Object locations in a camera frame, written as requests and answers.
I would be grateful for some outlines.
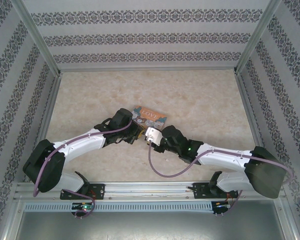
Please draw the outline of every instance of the patterned wallpaper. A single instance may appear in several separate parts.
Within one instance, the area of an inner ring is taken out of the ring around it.
[[[234,67],[269,0],[24,0],[61,70]]]
[[[9,0],[0,0],[0,224],[35,147],[57,76]]]
[[[283,0],[241,72],[264,146],[295,174],[285,186],[300,232],[300,0]]]

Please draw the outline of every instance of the robotic arm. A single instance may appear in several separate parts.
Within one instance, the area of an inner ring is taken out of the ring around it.
[[[132,116],[130,111],[121,108],[114,117],[94,126],[85,134],[54,143],[47,139],[40,141],[23,166],[24,173],[35,183],[37,192],[34,196],[39,191],[45,193],[54,188],[87,195],[89,182],[78,172],[66,173],[63,170],[65,164],[84,153],[110,144],[121,141],[133,144],[145,130],[132,121]],[[232,170],[232,172],[214,173],[208,188],[204,190],[204,195],[212,198],[239,190],[255,190],[265,197],[277,198],[288,171],[263,147],[256,146],[252,151],[218,148],[202,141],[188,140],[173,125],[164,128],[162,132],[149,127],[145,139],[150,144],[150,166],[162,177],[178,176],[193,164],[214,165]],[[151,148],[159,153],[164,151],[175,153],[190,165],[175,175],[163,175],[152,166]]]

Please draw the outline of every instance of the book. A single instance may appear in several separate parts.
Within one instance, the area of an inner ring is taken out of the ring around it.
[[[132,120],[147,129],[152,127],[158,130],[164,129],[167,117],[159,112],[144,106],[136,106],[132,111]]]

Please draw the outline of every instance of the beige floor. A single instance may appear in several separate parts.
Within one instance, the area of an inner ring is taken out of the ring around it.
[[[69,72],[63,74],[47,139],[66,140],[112,117],[119,108],[141,105],[167,115],[188,139],[216,147],[249,150],[255,144],[232,70]],[[89,181],[209,180],[219,168],[194,165],[175,178],[156,175],[143,139],[86,153],[65,168]],[[187,164],[170,152],[152,152],[163,174]]]

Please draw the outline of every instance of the white connector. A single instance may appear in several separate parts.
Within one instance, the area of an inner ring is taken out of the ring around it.
[[[161,139],[163,138],[162,133],[153,127],[148,127],[145,132],[145,137],[148,142],[151,141],[157,146],[160,146]]]

